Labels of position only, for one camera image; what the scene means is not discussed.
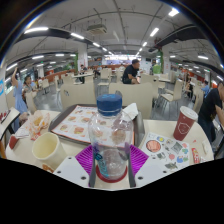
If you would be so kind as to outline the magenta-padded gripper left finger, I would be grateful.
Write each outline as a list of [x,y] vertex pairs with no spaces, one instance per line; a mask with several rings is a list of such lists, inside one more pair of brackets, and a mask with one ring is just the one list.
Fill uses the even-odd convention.
[[54,171],[54,175],[81,187],[93,188],[96,180],[95,160],[89,145],[76,156],[67,156]]

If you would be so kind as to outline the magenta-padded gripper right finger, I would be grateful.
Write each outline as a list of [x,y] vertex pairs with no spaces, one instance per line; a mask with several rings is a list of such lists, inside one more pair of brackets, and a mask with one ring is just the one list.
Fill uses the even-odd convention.
[[168,175],[168,170],[136,146],[130,146],[129,183],[131,188],[143,187]]

